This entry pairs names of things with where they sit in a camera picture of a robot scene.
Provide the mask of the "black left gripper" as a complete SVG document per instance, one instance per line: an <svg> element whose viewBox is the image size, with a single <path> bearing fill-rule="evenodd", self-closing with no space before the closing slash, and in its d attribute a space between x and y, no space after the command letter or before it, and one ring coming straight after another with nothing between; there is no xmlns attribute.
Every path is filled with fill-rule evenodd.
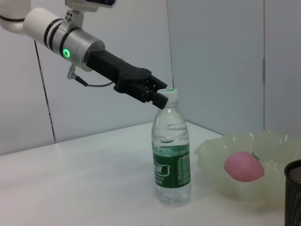
<svg viewBox="0 0 301 226"><path fill-rule="evenodd" d="M117 92L128 91L128 95L143 103L152 102L159 109L165 108L168 98L152 90L165 89L167 84L151 71L133 66L106 50L89 51L86 65L112 81ZM145 82L146 87L136 86Z"/></svg>

